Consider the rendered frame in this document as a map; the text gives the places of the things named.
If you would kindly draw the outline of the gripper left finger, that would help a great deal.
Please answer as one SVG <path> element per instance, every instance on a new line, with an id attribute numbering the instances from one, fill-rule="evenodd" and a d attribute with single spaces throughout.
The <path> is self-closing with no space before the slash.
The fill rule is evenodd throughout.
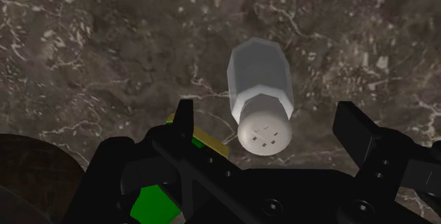
<path id="1" fill-rule="evenodd" d="M 151 128 L 142 141 L 102 141 L 61 224 L 162 224 L 132 211 L 141 190 L 152 186 L 178 207 L 185 224 L 255 224 L 237 183 L 241 169 L 209 146 L 196 147 L 193 133 L 193 102 L 180 100 L 172 123 Z"/>

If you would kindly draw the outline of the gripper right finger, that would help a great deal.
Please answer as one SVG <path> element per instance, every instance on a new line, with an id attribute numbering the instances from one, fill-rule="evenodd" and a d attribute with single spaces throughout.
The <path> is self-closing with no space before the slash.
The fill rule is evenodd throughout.
<path id="1" fill-rule="evenodd" d="M 338 207 L 338 224 L 430 224 L 396 202 L 402 187 L 414 190 L 441 217 L 441 141 L 419 145 L 376 125 L 351 101 L 338 103 L 332 131 L 358 166 Z"/>

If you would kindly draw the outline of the green and yellow box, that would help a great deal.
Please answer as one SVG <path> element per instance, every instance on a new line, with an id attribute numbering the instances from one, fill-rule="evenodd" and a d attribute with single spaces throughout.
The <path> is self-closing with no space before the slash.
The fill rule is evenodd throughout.
<path id="1" fill-rule="evenodd" d="M 225 158 L 229 156 L 225 144 L 197 126 L 194 126 L 192 143 L 198 148 L 211 148 Z M 158 185 L 153 185 L 141 189 L 130 216 L 140 224 L 171 224 L 181 213 L 177 204 Z"/>

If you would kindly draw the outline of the white salt shaker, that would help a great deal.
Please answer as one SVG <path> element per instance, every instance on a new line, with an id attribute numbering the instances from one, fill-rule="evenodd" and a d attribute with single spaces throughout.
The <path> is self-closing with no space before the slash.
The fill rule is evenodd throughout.
<path id="1" fill-rule="evenodd" d="M 290 66 L 280 45 L 258 37 L 243 42 L 232 50 L 227 76 L 242 147 L 261 156 L 287 148 L 294 99 Z"/>

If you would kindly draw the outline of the dark brown round bowl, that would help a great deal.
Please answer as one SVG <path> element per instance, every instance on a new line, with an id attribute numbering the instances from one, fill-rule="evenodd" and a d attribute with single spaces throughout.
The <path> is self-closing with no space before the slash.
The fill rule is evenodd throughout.
<path id="1" fill-rule="evenodd" d="M 0 134 L 0 224 L 60 224 L 83 175 L 54 144 Z"/>

